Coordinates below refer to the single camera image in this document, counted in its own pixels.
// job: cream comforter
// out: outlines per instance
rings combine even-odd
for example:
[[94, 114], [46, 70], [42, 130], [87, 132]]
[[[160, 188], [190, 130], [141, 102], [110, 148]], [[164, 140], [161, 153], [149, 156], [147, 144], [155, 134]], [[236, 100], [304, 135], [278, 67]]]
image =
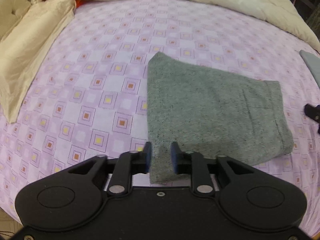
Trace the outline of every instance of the cream comforter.
[[[37, 4], [33, 6], [40, 6], [39, 4], [44, 3], [43, 0], [36, 0]], [[269, 23], [289, 32], [298, 38], [304, 40], [310, 44], [314, 49], [320, 51], [320, 43], [316, 35], [303, 21], [300, 15], [297, 13], [295, 7], [289, 0], [193, 0], [197, 2], [210, 3], [220, 5], [226, 8], [230, 8], [235, 11], [242, 12], [247, 15], [254, 16], [261, 20], [268, 21]], [[25, 39], [27, 28], [19, 27], [23, 24], [23, 20], [13, 29], [12, 33], [0, 43], [0, 70], [2, 73], [6, 73], [5, 76], [1, 77], [0, 82], [0, 104], [4, 109], [4, 114], [8, 122], [15, 122], [18, 116], [20, 105], [23, 98], [30, 86], [36, 71], [38, 70], [42, 60], [45, 57], [45, 53], [48, 50], [54, 38], [57, 36], [57, 30], [61, 30], [61, 27], [65, 26], [69, 19], [73, 16], [72, 14], [72, 2], [66, 0], [67, 4], [64, 7], [62, 14], [57, 15], [55, 20], [49, 21], [48, 18], [40, 20], [36, 17], [34, 21], [37, 21], [36, 26], [39, 29], [52, 30], [52, 36], [44, 39], [43, 37], [36, 35], [31, 39], [30, 35], [27, 35], [29, 39]], [[28, 12], [29, 24], [33, 25], [32, 13], [36, 10], [31, 7]], [[14, 40], [16, 44], [23, 44], [24, 48], [29, 48], [34, 44], [37, 45], [36, 49], [28, 50], [28, 53], [22, 53], [23, 48], [14, 49], [10, 46], [10, 41]], [[16, 66], [17, 60], [19, 60], [19, 68], [13, 69]]]

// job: mattress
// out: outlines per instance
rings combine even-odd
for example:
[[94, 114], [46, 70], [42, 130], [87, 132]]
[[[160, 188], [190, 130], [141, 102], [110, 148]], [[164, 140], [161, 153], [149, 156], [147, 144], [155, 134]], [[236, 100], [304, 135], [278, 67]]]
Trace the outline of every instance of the mattress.
[[[0, 206], [18, 220], [14, 200], [28, 183], [97, 154], [117, 158], [141, 150], [148, 140], [147, 63], [161, 51], [280, 82], [294, 149], [257, 168], [305, 193], [308, 208], [300, 227], [314, 235], [320, 228], [320, 137], [303, 106], [317, 105], [320, 92], [301, 49], [315, 54], [269, 23], [214, 5], [118, 0], [81, 6], [43, 61], [17, 123], [1, 116]], [[135, 175], [133, 183], [150, 186], [148, 175]]]

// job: screw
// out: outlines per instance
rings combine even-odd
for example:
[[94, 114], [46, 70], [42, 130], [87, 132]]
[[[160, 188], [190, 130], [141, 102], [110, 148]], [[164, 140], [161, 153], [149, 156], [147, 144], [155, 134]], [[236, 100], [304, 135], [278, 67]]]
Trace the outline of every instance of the screw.
[[24, 236], [23, 240], [34, 240], [32, 236]]
[[109, 188], [109, 191], [114, 193], [114, 194], [119, 194], [124, 192], [125, 188], [121, 185], [113, 185]]
[[209, 186], [209, 185], [200, 185], [197, 187], [197, 191], [200, 193], [210, 193], [213, 191], [213, 187]]
[[158, 197], [163, 197], [163, 196], [165, 196], [165, 193], [164, 193], [164, 192], [161, 192], [161, 191], [160, 191], [160, 192], [157, 192], [157, 196], [158, 196]]

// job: yellow square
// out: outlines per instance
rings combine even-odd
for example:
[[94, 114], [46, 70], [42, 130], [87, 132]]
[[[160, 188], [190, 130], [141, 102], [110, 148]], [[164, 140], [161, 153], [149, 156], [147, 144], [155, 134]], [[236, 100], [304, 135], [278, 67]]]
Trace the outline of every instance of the yellow square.
[[102, 139], [100, 137], [97, 137], [96, 138], [96, 143], [101, 143], [102, 142]]

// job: gray fabric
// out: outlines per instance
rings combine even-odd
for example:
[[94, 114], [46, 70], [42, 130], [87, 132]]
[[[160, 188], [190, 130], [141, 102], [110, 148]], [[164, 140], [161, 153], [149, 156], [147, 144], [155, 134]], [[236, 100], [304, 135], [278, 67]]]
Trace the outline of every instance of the gray fabric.
[[280, 84], [195, 66], [158, 52], [148, 64], [151, 182], [175, 178], [170, 144], [250, 165], [290, 153]]
[[304, 50], [300, 50], [299, 53], [320, 87], [320, 58]]

